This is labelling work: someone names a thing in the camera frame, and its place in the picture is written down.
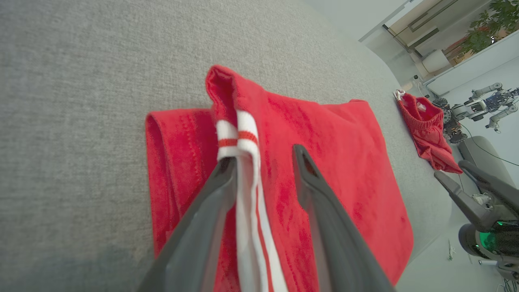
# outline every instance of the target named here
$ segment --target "gray fabric surface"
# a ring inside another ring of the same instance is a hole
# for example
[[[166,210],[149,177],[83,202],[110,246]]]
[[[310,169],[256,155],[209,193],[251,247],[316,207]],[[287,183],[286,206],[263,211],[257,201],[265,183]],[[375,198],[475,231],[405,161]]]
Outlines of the gray fabric surface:
[[[0,2],[0,290],[128,291],[153,259],[149,111],[209,107],[212,64],[321,103],[370,102],[421,250],[450,201],[382,61],[279,1]]]

